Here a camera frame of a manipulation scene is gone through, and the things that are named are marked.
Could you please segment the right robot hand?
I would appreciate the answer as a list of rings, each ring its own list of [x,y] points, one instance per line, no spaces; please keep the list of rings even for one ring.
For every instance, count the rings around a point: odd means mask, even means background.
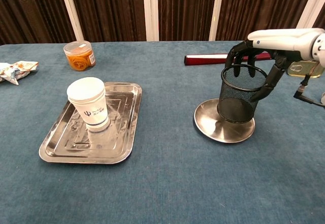
[[[317,61],[324,67],[324,29],[264,29],[251,32],[247,39],[230,49],[225,67],[239,65],[247,56],[253,66],[258,54],[267,52],[275,60],[266,81],[251,101],[266,98],[277,85],[285,70],[296,61]]]

